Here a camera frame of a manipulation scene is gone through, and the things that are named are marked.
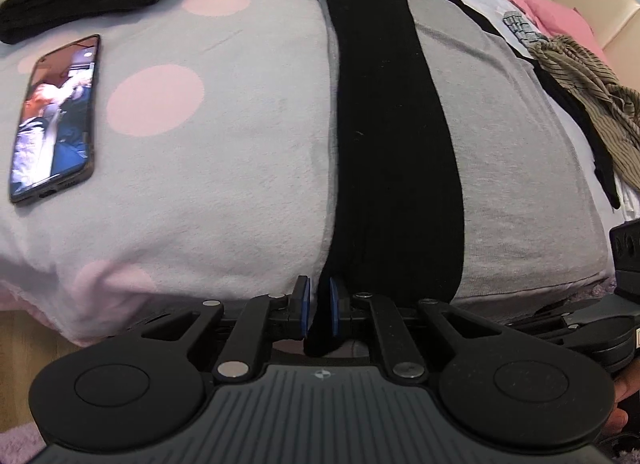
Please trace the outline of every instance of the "bed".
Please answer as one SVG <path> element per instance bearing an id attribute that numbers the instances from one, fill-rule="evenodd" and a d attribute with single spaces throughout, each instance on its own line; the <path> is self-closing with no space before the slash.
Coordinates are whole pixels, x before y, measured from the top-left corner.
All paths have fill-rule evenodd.
<path id="1" fill-rule="evenodd" d="M 514 9 L 509 0 L 462 1 L 528 54 L 502 22 Z M 640 89 L 640 4 L 557 1 L 580 11 L 622 82 Z M 0 303 L 30 314 L 0 313 L 3 371 L 29 369 L 2 390 L 7 425 L 0 428 L 28 420 L 27 383 L 72 349 L 62 337 L 87 345 L 182 301 L 219 298 L 241 307 L 253 296 L 291 289 L 298 274 L 317 280 L 331 241 L 334 125 L 316 0 L 161 0 L 143 12 L 79 21 L 3 46 L 0 153 L 11 148 L 12 109 L 34 59 L 95 32 L 104 41 L 96 174 L 31 209 L 0 203 Z M 487 215 L 469 212 L 499 205 L 472 190 L 477 181 L 463 180 L 463 193 L 473 194 L 465 200 L 465 226 L 475 236 L 465 244 L 454 303 L 499 321 L 612 276 L 607 232 L 640 216 L 638 196 L 624 183 L 623 205 L 610 206 L 580 129 L 551 99 L 541 105 L 551 106 L 564 137 L 564 150 L 549 155 L 558 166 L 575 165 L 569 183 L 579 197 L 571 206 L 559 198 L 536 203 L 553 204 L 563 224 L 546 241 L 536 237 L 548 252 L 515 249 L 527 239 L 522 231 L 487 247 L 481 234 L 495 229 L 483 230 Z M 468 134 L 452 137 L 460 150 L 479 149 Z M 539 261 L 523 260 L 518 253 L 527 250 Z M 492 262 L 492 252 L 506 254 Z M 549 257 L 558 262 L 549 265 Z M 505 264 L 514 261 L 522 270 L 509 274 Z"/>

